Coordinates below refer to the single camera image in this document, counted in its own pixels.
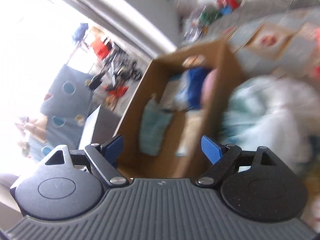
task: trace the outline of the open cardboard box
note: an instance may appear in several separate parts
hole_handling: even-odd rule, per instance
[[[289,46],[293,35],[294,32],[291,32],[286,28],[281,28],[278,25],[270,23],[263,23],[254,32],[247,43],[244,44],[244,47],[262,57],[276,60],[282,56],[286,48]],[[261,40],[267,37],[269,38],[267,43],[262,43]],[[268,42],[271,42],[271,37],[275,37],[276,39],[274,44],[268,44]]]
[[[205,66],[217,68],[210,103],[204,108],[201,132],[189,149],[189,155],[175,155],[185,124],[185,112],[177,112],[168,126],[158,156],[145,155],[139,150],[139,130],[145,105],[156,95],[159,102],[169,79],[187,68],[182,63],[187,57],[205,56]],[[195,178],[209,167],[200,148],[203,135],[217,138],[223,112],[229,97],[238,85],[246,80],[240,65],[225,41],[197,44],[177,50],[153,60],[146,70],[116,131],[124,137],[124,150],[117,159],[118,170],[127,178]]]

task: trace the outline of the light blue cloth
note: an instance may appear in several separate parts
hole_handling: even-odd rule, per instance
[[[252,78],[232,93],[219,141],[249,151],[267,146],[303,176],[320,156],[320,137],[313,134],[316,128],[308,128],[306,123],[317,116],[318,104],[311,99],[316,102],[317,97],[303,82],[271,76]]]
[[[151,99],[143,110],[140,125],[139,144],[142,153],[157,156],[161,149],[165,131],[173,118]]]

